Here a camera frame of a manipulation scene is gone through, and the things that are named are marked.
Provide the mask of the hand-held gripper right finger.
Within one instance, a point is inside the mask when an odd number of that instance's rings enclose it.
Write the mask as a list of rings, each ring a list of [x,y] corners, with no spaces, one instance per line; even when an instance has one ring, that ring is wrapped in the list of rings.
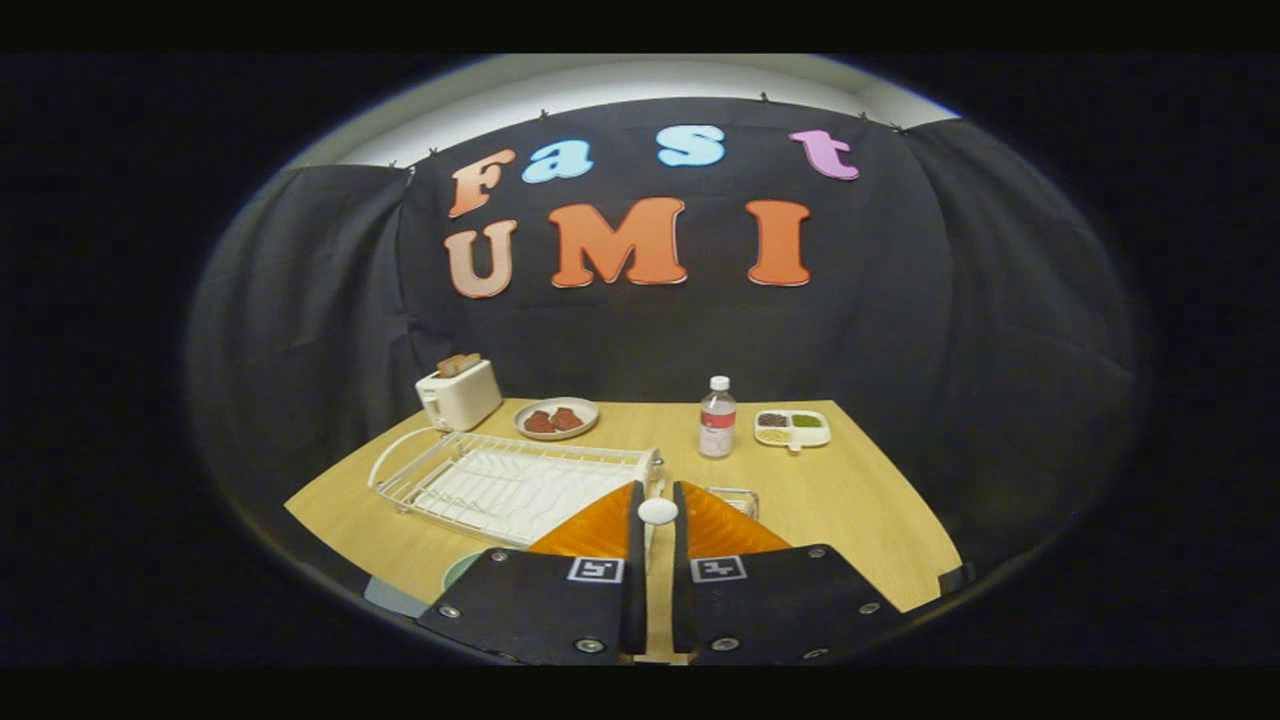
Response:
[[[691,665],[829,664],[905,628],[835,547],[790,544],[689,482],[673,501],[672,641]]]

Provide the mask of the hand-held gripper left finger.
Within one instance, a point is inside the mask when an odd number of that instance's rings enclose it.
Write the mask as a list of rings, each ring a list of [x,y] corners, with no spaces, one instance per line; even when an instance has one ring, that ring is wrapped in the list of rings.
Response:
[[[625,483],[527,550],[484,550],[416,626],[513,664],[630,664],[646,651],[643,500]]]

